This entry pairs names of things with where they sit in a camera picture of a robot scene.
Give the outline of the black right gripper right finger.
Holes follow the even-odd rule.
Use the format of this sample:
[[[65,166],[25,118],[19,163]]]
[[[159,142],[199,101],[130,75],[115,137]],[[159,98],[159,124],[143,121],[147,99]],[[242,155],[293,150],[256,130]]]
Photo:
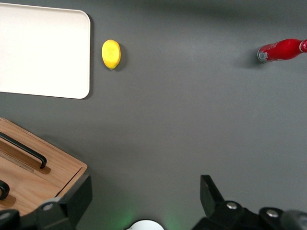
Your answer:
[[[263,207],[256,214],[235,201],[225,200],[209,175],[200,177],[200,200],[205,217],[193,227],[194,230],[305,230],[307,228],[306,212]]]

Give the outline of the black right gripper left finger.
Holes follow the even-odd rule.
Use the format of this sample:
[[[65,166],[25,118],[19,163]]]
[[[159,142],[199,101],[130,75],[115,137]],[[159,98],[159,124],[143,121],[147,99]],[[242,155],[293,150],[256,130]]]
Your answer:
[[[64,194],[44,201],[21,216],[16,209],[0,212],[2,230],[74,230],[93,199],[92,178],[81,176]]]

